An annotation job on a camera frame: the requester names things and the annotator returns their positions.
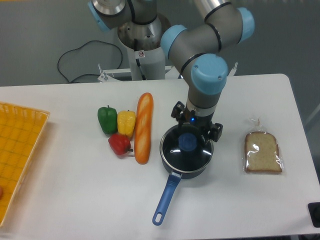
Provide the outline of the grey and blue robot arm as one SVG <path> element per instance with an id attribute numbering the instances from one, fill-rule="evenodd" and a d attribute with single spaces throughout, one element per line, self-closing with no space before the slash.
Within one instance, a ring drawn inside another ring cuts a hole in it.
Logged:
<path id="1" fill-rule="evenodd" d="M 170 25 L 154 0 L 91 0 L 88 8 L 103 31 L 117 29 L 126 47 L 133 80 L 160 80 L 169 60 L 188 84 L 186 103 L 178 103 L 172 117 L 180 125 L 199 128 L 205 139 L 218 141 L 222 125 L 213 123 L 228 66 L 218 53 L 250 38 L 255 30 L 252 13 L 228 0 L 197 0 L 203 24 L 188 30 Z"/>

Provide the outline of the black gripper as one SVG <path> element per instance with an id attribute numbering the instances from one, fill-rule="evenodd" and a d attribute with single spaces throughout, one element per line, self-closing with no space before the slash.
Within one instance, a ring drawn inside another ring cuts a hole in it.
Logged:
<path id="1" fill-rule="evenodd" d="M 201 144 L 206 145 L 210 140 L 218 142 L 222 135 L 223 125 L 212 122 L 214 113 L 214 108 L 188 108 L 181 101 L 178 101 L 172 109 L 171 117 L 178 122 L 178 129 L 181 129 L 183 124 L 199 129 Z"/>

